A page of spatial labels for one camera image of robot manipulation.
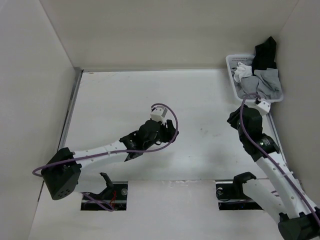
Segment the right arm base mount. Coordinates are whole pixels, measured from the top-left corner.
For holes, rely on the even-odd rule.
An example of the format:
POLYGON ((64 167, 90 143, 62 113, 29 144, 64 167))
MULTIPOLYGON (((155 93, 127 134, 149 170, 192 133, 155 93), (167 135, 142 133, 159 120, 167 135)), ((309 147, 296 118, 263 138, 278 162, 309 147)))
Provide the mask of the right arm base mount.
POLYGON ((217 181, 215 187, 220 211, 262 210, 254 200, 237 193, 232 181, 217 181))

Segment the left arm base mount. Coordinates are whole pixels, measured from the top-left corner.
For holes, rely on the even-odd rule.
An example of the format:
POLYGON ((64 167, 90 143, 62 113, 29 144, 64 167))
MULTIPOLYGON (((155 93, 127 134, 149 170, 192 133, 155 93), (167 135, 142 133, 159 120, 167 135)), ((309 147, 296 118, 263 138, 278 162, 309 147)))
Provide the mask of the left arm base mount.
MULTIPOLYGON (((127 210, 127 198, 128 198, 129 184, 125 182, 113 182, 113 188, 107 188, 99 194, 87 193, 91 198, 98 201, 105 208, 114 211, 126 211, 127 210)), ((81 211, 104 211, 96 202, 92 201, 87 196, 83 196, 81 200, 81 211)))

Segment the grey tank top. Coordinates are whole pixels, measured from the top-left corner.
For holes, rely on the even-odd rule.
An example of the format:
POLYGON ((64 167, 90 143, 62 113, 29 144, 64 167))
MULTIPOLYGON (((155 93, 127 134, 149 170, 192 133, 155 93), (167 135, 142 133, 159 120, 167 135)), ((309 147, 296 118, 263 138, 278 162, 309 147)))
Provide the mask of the grey tank top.
POLYGON ((242 78, 239 98, 243 99, 249 93, 257 93, 267 100, 279 100, 283 97, 278 69, 267 68, 266 70, 254 71, 254 75, 242 78))

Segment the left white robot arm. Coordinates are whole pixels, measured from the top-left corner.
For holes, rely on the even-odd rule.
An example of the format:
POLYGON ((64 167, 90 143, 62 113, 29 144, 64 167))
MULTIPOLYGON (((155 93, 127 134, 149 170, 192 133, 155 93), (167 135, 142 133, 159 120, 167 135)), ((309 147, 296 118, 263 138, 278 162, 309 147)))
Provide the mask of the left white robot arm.
POLYGON ((109 176, 100 171, 103 178, 93 187, 85 184, 85 173, 111 163, 124 163, 145 153, 154 153, 167 148, 179 134, 179 124, 168 119, 165 123, 147 120, 136 131, 121 137, 114 143, 101 147, 71 151, 68 147, 59 149, 49 162, 42 166, 40 175, 54 201, 61 200, 71 193, 89 192, 100 199, 112 195, 109 176))

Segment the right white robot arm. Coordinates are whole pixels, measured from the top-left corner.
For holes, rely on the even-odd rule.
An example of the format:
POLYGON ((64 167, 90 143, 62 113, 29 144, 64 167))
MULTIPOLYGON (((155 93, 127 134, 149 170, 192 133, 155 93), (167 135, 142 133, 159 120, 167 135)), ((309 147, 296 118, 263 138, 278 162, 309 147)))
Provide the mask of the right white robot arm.
POLYGON ((243 104, 227 122, 238 131, 244 150, 266 174, 276 194, 267 190, 255 175, 236 175, 232 192, 237 198, 251 199, 277 224, 285 240, 311 240, 320 235, 320 208, 304 193, 284 162, 275 141, 263 133, 263 118, 257 109, 243 104))

